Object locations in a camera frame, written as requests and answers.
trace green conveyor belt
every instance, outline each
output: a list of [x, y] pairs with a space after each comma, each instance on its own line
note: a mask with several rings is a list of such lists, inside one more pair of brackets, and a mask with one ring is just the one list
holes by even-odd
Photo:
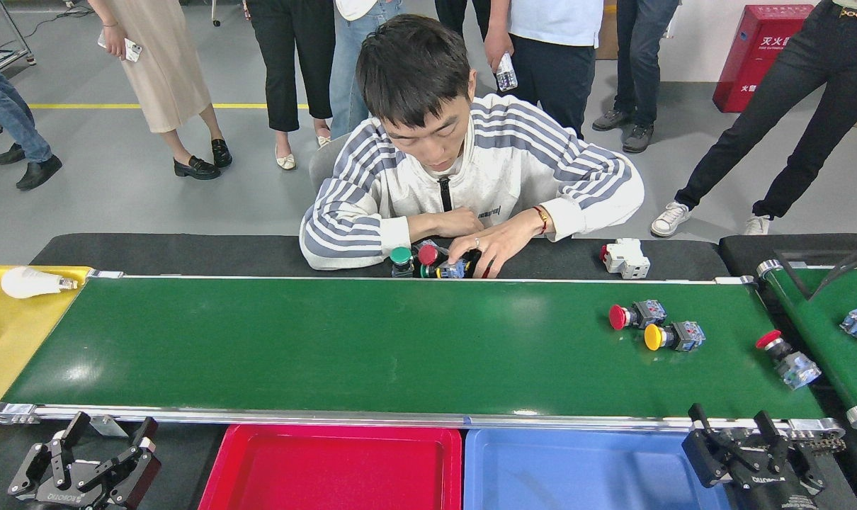
[[[647, 351], [612, 304], [657, 298], [698, 351]], [[753, 344], [755, 288], [647, 282], [91, 280], [8, 403], [816, 419]]]
[[[814, 290], [828, 274], [827, 268], [797, 268], [798, 277]], [[815, 361], [827, 375], [847, 407], [857, 406], [857, 340], [839, 326], [851, 310], [857, 309], [857, 270], [831, 281], [807, 300], [794, 281], [782, 270], [765, 275], [778, 294], [781, 306], [803, 336]]]

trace zipper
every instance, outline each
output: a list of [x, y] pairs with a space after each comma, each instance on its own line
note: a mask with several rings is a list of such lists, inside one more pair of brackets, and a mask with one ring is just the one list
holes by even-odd
[[439, 178], [438, 186], [441, 187], [441, 206], [444, 208], [444, 212], [454, 210], [454, 207], [450, 204], [450, 177], [445, 175]]

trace jeans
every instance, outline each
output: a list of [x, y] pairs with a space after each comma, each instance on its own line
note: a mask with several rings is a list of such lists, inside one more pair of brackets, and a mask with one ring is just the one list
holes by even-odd
[[268, 127], [283, 132], [300, 129], [293, 46], [300, 56], [309, 114], [315, 119], [331, 117], [328, 83], [334, 4], [331, 0], [248, 0], [247, 4], [266, 68]]
[[402, 0], [376, 0], [373, 8], [363, 17], [347, 21], [341, 18], [331, 68], [331, 138], [347, 135], [369, 117], [369, 109], [356, 84], [356, 61], [367, 35], [381, 23], [403, 11]]
[[[788, 165], [753, 204], [756, 216], [781, 217], [805, 193], [824, 161], [857, 121], [857, 19], [822, 0], [788, 41], [746, 110], [696, 165], [674, 200], [692, 209], [778, 121], [811, 91], [826, 85]], [[765, 169], [753, 169], [762, 172]]]
[[23, 146], [30, 162], [46, 162], [52, 156], [50, 145], [35, 130], [35, 119], [26, 101], [0, 72], [0, 125]]
[[636, 125], [655, 122], [662, 71], [662, 35], [680, 0], [617, 0], [617, 96], [614, 110], [634, 113]]
[[513, 42], [513, 94], [528, 103], [541, 103], [559, 125], [571, 128], [583, 139], [583, 118], [593, 78], [596, 49], [591, 46], [554, 45], [510, 34]]

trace fire extinguisher box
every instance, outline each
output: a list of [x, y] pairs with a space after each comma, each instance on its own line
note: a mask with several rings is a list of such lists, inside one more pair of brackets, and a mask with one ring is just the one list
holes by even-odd
[[746, 6], [724, 62], [713, 101], [724, 113], [742, 112], [791, 36], [812, 12], [809, 4]]

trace black hair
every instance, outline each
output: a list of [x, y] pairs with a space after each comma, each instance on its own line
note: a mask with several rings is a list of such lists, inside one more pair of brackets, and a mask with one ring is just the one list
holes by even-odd
[[400, 14], [363, 41], [356, 81], [369, 111], [407, 127], [425, 127], [442, 103], [470, 97], [470, 61], [458, 33], [438, 20]]

